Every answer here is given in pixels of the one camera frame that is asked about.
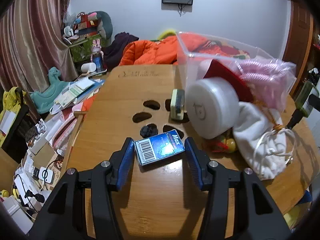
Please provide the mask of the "stack of books papers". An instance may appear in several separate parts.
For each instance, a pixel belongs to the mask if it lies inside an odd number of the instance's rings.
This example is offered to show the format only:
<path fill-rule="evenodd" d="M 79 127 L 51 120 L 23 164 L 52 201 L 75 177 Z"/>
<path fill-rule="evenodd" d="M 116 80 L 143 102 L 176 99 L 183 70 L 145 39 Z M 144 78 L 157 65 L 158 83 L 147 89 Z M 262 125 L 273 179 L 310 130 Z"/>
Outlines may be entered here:
<path fill-rule="evenodd" d="M 75 106 L 86 100 L 91 94 L 105 83 L 103 79 L 89 79 L 84 77 L 76 82 L 68 84 L 54 100 L 49 113 L 55 115 L 60 111 Z"/>

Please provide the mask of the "pink bunny figure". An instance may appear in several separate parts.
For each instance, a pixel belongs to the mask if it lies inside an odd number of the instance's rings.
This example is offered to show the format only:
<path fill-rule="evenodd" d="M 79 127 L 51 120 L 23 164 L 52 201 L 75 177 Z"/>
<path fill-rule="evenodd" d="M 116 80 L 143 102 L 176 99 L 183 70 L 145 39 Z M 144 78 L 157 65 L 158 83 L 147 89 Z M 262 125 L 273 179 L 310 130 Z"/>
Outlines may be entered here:
<path fill-rule="evenodd" d="M 103 57 L 104 53 L 102 51 L 100 39 L 93 40 L 91 48 L 91 62 L 95 63 L 97 72 L 103 70 Z"/>

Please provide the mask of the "orange puffer jacket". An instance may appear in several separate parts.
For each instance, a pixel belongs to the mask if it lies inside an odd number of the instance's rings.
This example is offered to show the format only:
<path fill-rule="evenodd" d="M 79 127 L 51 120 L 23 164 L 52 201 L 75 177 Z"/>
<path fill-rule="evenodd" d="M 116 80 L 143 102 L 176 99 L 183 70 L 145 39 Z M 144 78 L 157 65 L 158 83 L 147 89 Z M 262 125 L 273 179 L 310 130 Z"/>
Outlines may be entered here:
<path fill-rule="evenodd" d="M 169 36 L 159 42 L 131 42 L 125 47 L 119 65 L 177 64 L 177 46 L 176 36 Z"/>

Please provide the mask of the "cream mahjong tile box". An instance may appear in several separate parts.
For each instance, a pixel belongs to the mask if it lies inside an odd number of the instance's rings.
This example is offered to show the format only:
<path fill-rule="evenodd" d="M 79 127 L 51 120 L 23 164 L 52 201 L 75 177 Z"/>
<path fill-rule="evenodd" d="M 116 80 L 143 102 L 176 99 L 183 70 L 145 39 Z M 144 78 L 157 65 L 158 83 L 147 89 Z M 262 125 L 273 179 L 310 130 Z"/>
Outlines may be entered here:
<path fill-rule="evenodd" d="M 183 120 L 184 118 L 185 93 L 183 89 L 174 89 L 171 95 L 170 117 L 172 120 Z"/>

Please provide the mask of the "green round bottle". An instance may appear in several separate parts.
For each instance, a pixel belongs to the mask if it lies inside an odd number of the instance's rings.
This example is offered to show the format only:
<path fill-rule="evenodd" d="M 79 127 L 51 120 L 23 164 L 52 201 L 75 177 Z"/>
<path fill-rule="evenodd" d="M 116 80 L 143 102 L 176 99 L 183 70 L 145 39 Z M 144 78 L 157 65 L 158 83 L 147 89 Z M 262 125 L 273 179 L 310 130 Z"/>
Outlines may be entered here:
<path fill-rule="evenodd" d="M 310 95 L 315 95 L 319 98 L 319 91 L 311 81 L 307 80 L 304 82 L 303 88 L 295 100 L 296 109 L 300 110 L 306 118 L 313 110 L 313 106 L 308 102 Z"/>

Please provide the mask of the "small gourd ornament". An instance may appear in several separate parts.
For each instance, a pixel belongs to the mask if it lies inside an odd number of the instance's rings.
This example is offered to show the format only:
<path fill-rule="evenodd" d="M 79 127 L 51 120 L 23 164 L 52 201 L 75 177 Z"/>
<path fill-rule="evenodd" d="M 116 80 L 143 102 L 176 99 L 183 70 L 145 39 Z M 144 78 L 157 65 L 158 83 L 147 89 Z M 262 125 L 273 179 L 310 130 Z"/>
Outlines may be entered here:
<path fill-rule="evenodd" d="M 233 153 L 238 148 L 233 138 L 220 135 L 208 141 L 208 147 L 212 152 Z"/>

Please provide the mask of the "white round jar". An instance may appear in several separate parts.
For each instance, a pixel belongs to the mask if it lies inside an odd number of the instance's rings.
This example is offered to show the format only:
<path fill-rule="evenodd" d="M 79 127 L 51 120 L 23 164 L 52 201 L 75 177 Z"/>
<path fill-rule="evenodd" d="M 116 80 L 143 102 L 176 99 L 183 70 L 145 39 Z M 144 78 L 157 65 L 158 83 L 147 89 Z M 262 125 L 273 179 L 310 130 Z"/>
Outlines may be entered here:
<path fill-rule="evenodd" d="M 187 87 L 185 109 L 198 135 L 213 139 L 235 125 L 239 98 L 233 86 L 221 77 L 200 79 Z"/>

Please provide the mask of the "black bottle cap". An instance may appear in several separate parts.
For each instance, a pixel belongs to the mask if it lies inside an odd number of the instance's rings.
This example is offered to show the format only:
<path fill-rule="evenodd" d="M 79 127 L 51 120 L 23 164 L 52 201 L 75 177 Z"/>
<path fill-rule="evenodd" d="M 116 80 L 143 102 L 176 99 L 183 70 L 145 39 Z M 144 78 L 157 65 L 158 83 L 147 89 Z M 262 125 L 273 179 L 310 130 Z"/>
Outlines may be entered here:
<path fill-rule="evenodd" d="M 158 134 L 158 128 L 155 124 L 148 124 L 146 126 L 143 126 L 140 129 L 140 135 L 144 139 L 156 136 L 157 134 Z"/>

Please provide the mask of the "white mug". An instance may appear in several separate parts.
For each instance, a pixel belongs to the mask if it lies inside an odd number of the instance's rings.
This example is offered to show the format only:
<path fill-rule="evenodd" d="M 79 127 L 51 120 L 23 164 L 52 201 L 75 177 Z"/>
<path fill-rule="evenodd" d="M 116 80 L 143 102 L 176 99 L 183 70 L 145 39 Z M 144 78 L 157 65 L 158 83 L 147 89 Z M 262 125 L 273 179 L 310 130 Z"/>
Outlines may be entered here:
<path fill-rule="evenodd" d="M 94 62 L 84 63 L 81 66 L 82 74 L 90 74 L 90 73 L 95 72 L 96 70 L 97 70 L 97 66 Z"/>

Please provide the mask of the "striped brown curtain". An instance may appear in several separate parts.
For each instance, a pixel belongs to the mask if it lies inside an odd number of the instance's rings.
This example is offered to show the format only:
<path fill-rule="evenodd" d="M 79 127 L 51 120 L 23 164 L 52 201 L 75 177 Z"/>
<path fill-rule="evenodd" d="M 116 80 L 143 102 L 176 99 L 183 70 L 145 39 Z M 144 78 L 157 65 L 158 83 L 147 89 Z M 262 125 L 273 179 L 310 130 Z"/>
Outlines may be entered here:
<path fill-rule="evenodd" d="M 65 81 L 77 72 L 62 41 L 63 18 L 70 0 L 13 0 L 1 18 L 1 86 L 28 92 L 49 86 L 56 67 Z"/>

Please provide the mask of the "yellow foam arch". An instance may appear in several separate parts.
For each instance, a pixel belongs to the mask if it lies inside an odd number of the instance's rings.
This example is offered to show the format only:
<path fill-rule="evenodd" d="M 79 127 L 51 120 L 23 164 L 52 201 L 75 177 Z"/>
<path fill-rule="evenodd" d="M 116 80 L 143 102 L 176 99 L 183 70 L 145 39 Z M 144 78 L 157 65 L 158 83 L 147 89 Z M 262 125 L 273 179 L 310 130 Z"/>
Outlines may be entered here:
<path fill-rule="evenodd" d="M 167 29 L 165 31 L 163 31 L 159 37 L 157 37 L 157 40 L 163 40 L 169 36 L 175 36 L 176 35 L 176 31 L 174 29 Z"/>

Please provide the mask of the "blue card box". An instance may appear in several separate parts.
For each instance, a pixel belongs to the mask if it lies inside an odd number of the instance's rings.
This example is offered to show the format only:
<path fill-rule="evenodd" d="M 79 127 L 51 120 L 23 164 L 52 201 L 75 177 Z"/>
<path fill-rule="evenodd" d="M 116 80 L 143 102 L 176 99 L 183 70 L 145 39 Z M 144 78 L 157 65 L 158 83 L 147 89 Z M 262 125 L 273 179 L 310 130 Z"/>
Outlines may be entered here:
<path fill-rule="evenodd" d="M 184 144 L 173 129 L 146 139 L 135 141 L 136 155 L 141 166 L 155 163 L 184 152 Z"/>

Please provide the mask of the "white drawstring pouch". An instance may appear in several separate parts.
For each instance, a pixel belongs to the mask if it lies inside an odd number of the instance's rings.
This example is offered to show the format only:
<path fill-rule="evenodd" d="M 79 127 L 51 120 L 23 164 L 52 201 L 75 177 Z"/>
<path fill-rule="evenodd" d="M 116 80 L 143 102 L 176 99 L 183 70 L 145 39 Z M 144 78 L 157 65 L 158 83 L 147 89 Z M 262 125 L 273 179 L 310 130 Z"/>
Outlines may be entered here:
<path fill-rule="evenodd" d="M 293 161 L 297 141 L 283 126 L 276 109 L 240 102 L 239 118 L 233 126 L 237 147 L 260 180 L 272 180 Z"/>

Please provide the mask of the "clear plastic storage bin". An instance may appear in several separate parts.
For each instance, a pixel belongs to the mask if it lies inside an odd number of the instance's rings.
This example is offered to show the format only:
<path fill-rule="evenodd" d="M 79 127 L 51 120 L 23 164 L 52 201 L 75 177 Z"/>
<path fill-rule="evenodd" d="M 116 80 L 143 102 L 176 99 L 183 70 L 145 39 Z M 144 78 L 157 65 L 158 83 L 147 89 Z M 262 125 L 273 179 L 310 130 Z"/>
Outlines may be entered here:
<path fill-rule="evenodd" d="M 225 65 L 237 60 L 273 59 L 259 47 L 224 37 L 179 31 L 176 38 L 178 71 L 183 89 L 203 78 L 213 59 Z"/>

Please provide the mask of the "red velvet pouch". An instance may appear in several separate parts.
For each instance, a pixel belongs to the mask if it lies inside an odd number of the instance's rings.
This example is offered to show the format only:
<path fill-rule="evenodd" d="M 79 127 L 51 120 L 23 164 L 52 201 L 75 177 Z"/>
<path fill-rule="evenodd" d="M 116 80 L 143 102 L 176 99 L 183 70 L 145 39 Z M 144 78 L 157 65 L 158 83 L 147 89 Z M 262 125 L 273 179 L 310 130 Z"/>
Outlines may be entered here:
<path fill-rule="evenodd" d="M 253 94 L 250 88 L 245 84 L 245 82 L 217 60 L 211 61 L 209 68 L 204 75 L 204 79 L 212 77 L 220 77 L 229 82 L 234 88 L 239 101 L 251 103 L 254 101 Z"/>

